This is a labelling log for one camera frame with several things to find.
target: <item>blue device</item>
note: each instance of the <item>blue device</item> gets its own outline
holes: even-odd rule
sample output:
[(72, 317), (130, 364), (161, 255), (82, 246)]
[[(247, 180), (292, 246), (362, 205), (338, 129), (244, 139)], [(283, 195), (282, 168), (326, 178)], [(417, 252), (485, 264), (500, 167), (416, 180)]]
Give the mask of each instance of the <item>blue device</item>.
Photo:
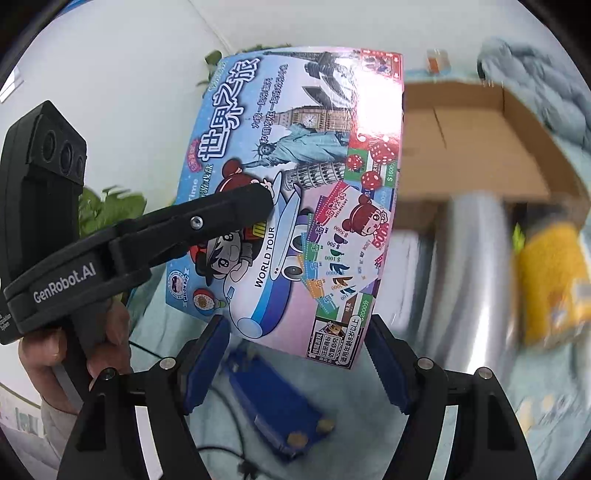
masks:
[(246, 416), (283, 461), (302, 455), (334, 429), (331, 419), (260, 356), (238, 348), (228, 356), (225, 370)]

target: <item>gray blanket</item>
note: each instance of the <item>gray blanket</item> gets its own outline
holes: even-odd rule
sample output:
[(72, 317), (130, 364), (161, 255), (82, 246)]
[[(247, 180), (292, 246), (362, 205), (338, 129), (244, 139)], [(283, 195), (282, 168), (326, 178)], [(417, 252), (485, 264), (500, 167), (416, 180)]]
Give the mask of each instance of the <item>gray blanket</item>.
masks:
[(502, 83), (557, 135), (591, 151), (591, 92), (577, 72), (529, 45), (483, 43), (479, 73)]

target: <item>cartoon boy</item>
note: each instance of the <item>cartoon boy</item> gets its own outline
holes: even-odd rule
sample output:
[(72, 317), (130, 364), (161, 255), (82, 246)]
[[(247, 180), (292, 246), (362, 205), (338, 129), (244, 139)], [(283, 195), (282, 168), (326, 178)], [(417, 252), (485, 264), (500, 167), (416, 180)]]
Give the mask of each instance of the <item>cartoon boy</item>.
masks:
[(194, 245), (189, 254), (195, 262), (195, 272), (205, 277), (207, 286), (214, 278), (223, 280), (228, 275), (237, 282), (252, 265), (252, 243), (244, 240), (241, 231), (213, 238), (207, 245)]
[[(267, 179), (258, 178), (244, 173), (242, 164), (237, 158), (231, 158), (222, 167), (223, 180), (216, 188), (216, 193), (226, 192), (249, 185), (260, 183), (271, 195), (273, 185)], [(195, 272), (205, 277), (207, 286), (213, 279), (223, 280), (230, 276), (232, 281), (238, 282), (248, 268), (252, 266), (252, 260), (261, 249), (262, 239), (252, 234), (252, 229), (227, 233), (213, 238), (207, 244), (193, 245), (189, 254), (195, 263)]]

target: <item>finger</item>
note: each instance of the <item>finger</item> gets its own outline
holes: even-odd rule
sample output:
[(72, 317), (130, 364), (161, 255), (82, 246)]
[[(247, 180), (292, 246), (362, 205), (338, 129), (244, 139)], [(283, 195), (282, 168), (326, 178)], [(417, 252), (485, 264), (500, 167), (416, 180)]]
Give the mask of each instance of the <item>finger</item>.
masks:
[(124, 345), (129, 340), (129, 312), (117, 299), (113, 299), (107, 311), (106, 336), (114, 345)]
[(43, 330), (30, 333), (20, 341), (18, 356), (39, 395), (52, 407), (76, 414), (51, 369), (64, 359), (66, 349), (63, 330)]
[(128, 345), (101, 343), (93, 351), (87, 362), (88, 371), (96, 378), (105, 368), (115, 368), (120, 374), (132, 372), (129, 364), (131, 351)]
[(53, 367), (66, 356), (66, 345), (62, 329), (39, 330), (21, 340), (19, 356), (25, 368)]

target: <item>blue gripper pad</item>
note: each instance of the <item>blue gripper pad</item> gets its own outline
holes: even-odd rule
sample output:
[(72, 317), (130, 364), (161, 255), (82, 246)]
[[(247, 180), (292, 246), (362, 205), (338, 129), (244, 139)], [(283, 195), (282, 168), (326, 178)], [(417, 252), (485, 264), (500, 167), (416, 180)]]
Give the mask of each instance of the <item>blue gripper pad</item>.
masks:
[(182, 357), (185, 349), (188, 350), (178, 372), (185, 415), (203, 403), (229, 341), (230, 323), (224, 317), (214, 317), (201, 337), (192, 340), (192, 346), (188, 342), (179, 353)]
[(394, 338), (379, 315), (371, 317), (365, 346), (390, 403), (408, 415), (418, 397), (417, 356), (405, 341)]

